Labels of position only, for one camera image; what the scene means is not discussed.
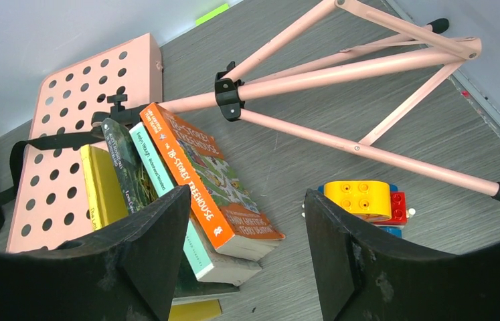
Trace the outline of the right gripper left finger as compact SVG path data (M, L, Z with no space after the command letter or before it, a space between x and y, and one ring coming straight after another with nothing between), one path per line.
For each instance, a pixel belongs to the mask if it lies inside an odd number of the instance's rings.
M178 186L55 249L0 252L0 320L168 319L190 205Z

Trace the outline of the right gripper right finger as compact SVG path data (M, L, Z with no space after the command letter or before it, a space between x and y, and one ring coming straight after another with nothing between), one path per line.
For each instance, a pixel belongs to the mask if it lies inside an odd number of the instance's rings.
M500 320L500 242L461 255L396 237L309 189L324 320Z

